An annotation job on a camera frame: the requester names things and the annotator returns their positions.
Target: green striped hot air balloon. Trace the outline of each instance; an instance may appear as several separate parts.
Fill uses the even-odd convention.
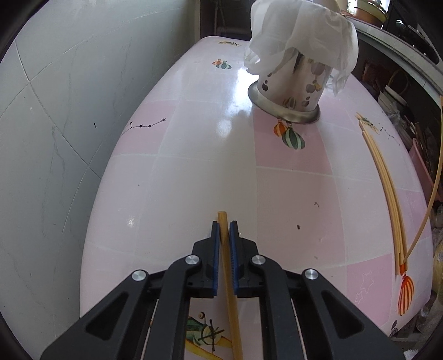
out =
[[[292,127],[288,127],[281,138],[287,147],[295,150],[301,150],[306,145],[300,134],[296,133]]]

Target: silver screw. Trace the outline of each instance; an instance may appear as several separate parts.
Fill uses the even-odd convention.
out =
[[[132,279],[135,281],[142,281],[146,278],[146,273],[143,270],[136,270],[132,273]]]
[[[308,269],[305,271],[305,276],[309,279],[309,280],[315,280],[316,278],[319,277],[319,274],[316,270],[314,269]]]
[[[185,261],[188,265],[195,265],[198,264],[200,258],[197,255],[188,255],[186,256]]]
[[[251,258],[251,261],[253,262],[253,264],[263,265],[266,262],[266,258],[262,255],[254,255]]]

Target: gray wall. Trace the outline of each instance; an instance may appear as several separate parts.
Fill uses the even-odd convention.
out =
[[[0,309],[35,359],[79,317],[101,176],[193,17],[193,0],[50,0],[0,63]]]

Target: triangular cutout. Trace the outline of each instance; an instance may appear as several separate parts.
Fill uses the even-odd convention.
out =
[[[128,293],[121,293],[86,326],[86,332],[102,340],[109,340],[127,299]]]
[[[346,339],[363,331],[363,324],[329,291],[322,291],[329,314],[331,315],[335,331],[340,339]]]

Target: orange hot air balloon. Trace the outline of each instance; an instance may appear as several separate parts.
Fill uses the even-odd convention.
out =
[[[281,137],[283,133],[286,131],[286,126],[281,121],[281,119],[278,119],[278,124],[274,126],[274,134],[278,137]]]
[[[412,279],[406,274],[403,275],[403,281],[401,282],[400,296],[398,298],[398,314],[404,315],[412,302],[414,296],[414,283]]]

